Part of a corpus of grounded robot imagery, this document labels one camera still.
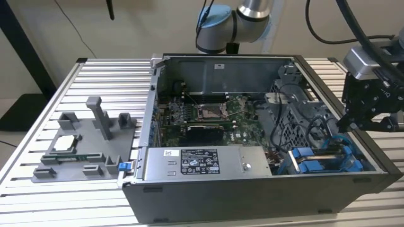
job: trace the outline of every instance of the gray plastic post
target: gray plastic post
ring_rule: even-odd
[[[97,124],[100,127],[100,131],[101,131],[104,140],[112,139],[108,118],[104,117],[104,113],[103,113],[103,109],[101,109],[101,98],[99,96],[88,97],[85,105],[95,114],[95,120],[99,122]]]

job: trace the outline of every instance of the white label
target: white label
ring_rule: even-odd
[[[179,150],[164,150],[164,156],[179,156]]]
[[[223,70],[225,68],[224,64],[215,64],[215,69],[216,70]]]

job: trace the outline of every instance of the barcode sticker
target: barcode sticker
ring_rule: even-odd
[[[179,156],[179,150],[164,150],[164,156]]]

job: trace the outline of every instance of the slotted metal surface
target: slotted metal surface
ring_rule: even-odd
[[[327,59],[308,62],[336,96],[343,93],[344,69]],[[136,217],[116,180],[39,183],[29,180],[40,157],[49,146],[63,111],[75,111],[79,118],[92,118],[84,108],[88,96],[100,95],[108,115],[129,112],[137,118],[132,156],[137,153],[137,136],[151,74],[148,60],[89,60],[77,64],[59,93],[28,132],[7,166],[0,172],[0,225],[24,226],[119,226],[136,225]],[[404,132],[369,132],[388,157],[404,171]],[[272,218],[215,223],[188,223],[187,227],[224,226],[315,226],[379,227],[403,226],[404,179],[379,194],[361,196],[336,215]]]

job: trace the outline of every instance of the blue latch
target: blue latch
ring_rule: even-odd
[[[121,163],[119,164],[119,171],[127,172],[127,171],[131,171],[131,170],[132,170],[132,164],[131,164],[131,163],[128,163],[128,162],[121,162]]]

